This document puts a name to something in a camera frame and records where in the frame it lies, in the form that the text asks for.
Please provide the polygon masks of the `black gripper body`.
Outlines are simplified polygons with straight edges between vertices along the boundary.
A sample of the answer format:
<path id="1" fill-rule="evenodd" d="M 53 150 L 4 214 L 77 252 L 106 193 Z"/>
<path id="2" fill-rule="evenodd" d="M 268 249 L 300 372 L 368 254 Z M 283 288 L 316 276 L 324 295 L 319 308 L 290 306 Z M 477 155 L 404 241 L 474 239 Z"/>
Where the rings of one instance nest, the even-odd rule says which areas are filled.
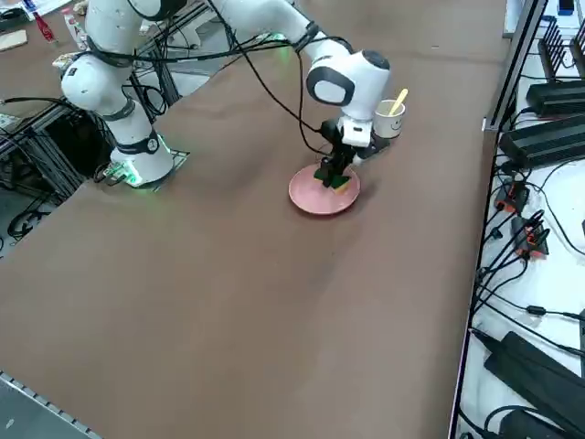
<path id="1" fill-rule="evenodd" d="M 330 155 L 335 159 L 344 159 L 346 162 L 352 162 L 359 151 L 366 149 L 365 146 L 351 145 L 345 140 L 345 128 L 336 119 L 323 121 L 319 128 L 319 134 L 332 146 Z"/>

